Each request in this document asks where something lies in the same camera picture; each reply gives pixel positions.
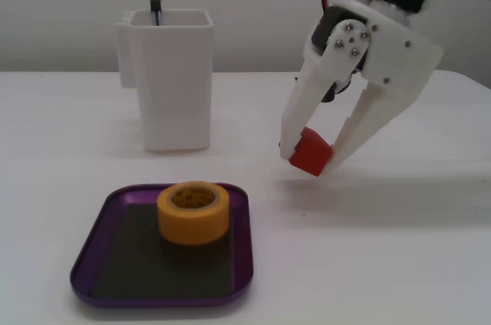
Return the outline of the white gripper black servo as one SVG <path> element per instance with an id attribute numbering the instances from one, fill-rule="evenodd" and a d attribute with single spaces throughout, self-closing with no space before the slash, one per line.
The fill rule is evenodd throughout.
<path id="1" fill-rule="evenodd" d="M 304 63 L 282 114 L 280 156 L 293 156 L 321 100 L 333 100 L 358 72 L 369 82 L 331 146 L 333 156 L 321 172 L 327 176 L 415 102 L 442 54 L 410 28 L 397 6 L 337 0 L 305 43 Z"/>

